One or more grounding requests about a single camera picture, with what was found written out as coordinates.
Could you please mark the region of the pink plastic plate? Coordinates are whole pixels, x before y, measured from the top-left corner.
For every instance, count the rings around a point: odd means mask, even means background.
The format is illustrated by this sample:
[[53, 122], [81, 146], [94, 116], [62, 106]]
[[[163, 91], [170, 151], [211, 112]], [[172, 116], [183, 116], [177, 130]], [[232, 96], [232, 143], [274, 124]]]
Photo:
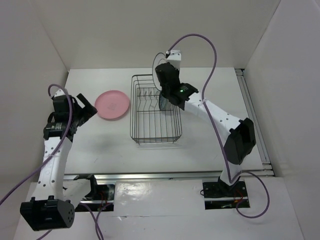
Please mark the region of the pink plastic plate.
[[119, 90], [109, 90], [100, 94], [94, 103], [98, 116], [105, 120], [121, 118], [129, 106], [129, 97]]

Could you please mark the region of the blue floral ceramic plate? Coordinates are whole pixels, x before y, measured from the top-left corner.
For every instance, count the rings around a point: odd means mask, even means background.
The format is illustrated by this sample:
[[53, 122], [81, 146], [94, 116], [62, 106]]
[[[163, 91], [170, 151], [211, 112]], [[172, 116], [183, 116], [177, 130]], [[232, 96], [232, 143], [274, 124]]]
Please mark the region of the blue floral ceramic plate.
[[168, 99], [163, 97], [162, 95], [159, 96], [158, 107], [160, 111], [168, 111], [171, 109], [171, 103]]

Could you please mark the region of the white plate with dark rim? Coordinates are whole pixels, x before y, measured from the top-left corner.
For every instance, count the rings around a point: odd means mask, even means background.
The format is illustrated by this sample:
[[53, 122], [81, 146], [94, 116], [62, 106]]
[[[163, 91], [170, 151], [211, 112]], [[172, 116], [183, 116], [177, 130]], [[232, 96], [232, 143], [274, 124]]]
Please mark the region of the white plate with dark rim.
[[163, 85], [167, 82], [164, 66], [161, 66], [163, 64], [166, 64], [166, 55], [162, 52], [159, 52], [154, 57], [152, 63], [152, 79], [156, 89], [159, 92], [162, 91]]

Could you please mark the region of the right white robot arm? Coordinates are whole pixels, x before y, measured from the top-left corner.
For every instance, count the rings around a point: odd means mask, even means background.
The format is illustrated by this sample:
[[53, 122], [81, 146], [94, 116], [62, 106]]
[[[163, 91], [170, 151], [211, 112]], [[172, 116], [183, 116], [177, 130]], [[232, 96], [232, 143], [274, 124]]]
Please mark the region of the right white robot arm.
[[240, 119], [213, 104], [189, 83], [182, 83], [180, 71], [170, 63], [161, 63], [154, 68], [159, 82], [159, 108], [176, 106], [194, 114], [213, 126], [224, 158], [224, 167], [218, 178], [218, 190], [230, 196], [242, 172], [244, 159], [256, 145], [254, 123], [251, 119]]

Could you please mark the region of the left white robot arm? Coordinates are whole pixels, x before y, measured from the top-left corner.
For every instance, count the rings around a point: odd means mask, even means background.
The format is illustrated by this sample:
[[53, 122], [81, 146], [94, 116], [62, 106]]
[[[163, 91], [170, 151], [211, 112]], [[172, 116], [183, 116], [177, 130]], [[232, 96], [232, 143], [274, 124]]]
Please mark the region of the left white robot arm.
[[43, 129], [44, 156], [36, 188], [20, 214], [33, 231], [66, 229], [73, 225], [75, 209], [83, 199], [97, 197], [95, 177], [78, 175], [64, 186], [67, 158], [78, 127], [97, 110], [80, 93], [76, 97], [58, 90], [52, 96], [53, 112]]

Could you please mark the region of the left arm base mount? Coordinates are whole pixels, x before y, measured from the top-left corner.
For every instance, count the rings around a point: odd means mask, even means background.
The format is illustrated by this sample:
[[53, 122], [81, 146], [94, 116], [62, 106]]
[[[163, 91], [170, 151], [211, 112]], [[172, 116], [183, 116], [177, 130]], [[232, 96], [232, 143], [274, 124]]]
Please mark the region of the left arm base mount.
[[82, 198], [82, 204], [93, 212], [114, 211], [115, 183], [98, 183], [93, 174], [77, 175], [73, 180], [86, 180], [90, 183], [90, 191]]

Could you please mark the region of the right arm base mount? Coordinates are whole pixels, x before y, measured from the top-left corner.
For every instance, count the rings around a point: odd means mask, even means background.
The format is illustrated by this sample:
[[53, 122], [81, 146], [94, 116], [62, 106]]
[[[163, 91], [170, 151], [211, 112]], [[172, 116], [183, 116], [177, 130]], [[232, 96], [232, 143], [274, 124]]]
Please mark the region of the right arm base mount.
[[203, 182], [199, 194], [204, 197], [206, 210], [250, 208], [247, 187], [244, 181], [238, 181], [231, 189], [225, 189], [218, 181]]

